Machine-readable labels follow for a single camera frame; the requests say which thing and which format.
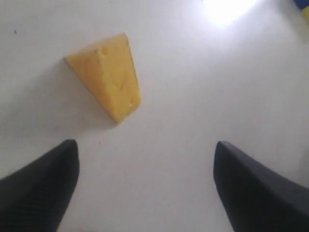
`yellow object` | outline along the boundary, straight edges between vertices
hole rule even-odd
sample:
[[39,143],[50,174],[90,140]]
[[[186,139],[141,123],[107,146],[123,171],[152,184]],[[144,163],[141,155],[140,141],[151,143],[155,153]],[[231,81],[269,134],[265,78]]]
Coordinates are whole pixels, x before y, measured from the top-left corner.
[[140,105],[140,89],[126,34],[104,39],[65,60],[117,123]]
[[309,6],[302,10],[302,14],[305,17],[306,21],[309,23]]

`yellow cheese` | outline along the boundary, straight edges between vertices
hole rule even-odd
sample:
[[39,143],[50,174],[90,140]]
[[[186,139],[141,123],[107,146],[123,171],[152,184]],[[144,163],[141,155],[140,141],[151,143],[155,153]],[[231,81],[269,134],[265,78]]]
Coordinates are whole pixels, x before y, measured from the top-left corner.
[[126,34],[104,39],[65,60],[117,123],[140,105],[140,89]]

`cheese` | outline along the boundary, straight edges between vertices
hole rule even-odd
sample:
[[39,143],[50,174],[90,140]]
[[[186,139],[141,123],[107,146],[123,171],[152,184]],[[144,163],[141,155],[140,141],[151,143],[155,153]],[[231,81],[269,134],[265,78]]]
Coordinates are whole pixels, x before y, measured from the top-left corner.
[[126,34],[104,39],[65,60],[115,122],[122,122],[140,105]]

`white table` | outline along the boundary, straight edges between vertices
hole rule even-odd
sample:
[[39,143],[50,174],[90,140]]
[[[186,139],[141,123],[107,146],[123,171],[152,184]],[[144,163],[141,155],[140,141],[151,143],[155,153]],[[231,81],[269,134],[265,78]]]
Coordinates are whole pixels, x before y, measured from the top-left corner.
[[[60,232],[232,231],[212,179],[219,140],[308,185],[309,27],[289,1],[256,0],[229,24],[204,5],[0,0],[0,175],[75,138]],[[123,31],[142,105],[114,127],[62,58]]]

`blue object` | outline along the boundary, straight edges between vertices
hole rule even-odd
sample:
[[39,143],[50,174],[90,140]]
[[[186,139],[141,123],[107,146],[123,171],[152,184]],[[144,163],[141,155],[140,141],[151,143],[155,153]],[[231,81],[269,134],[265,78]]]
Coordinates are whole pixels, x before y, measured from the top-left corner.
[[309,0],[293,0],[297,7],[300,9],[300,10],[304,10],[307,6],[309,6]]

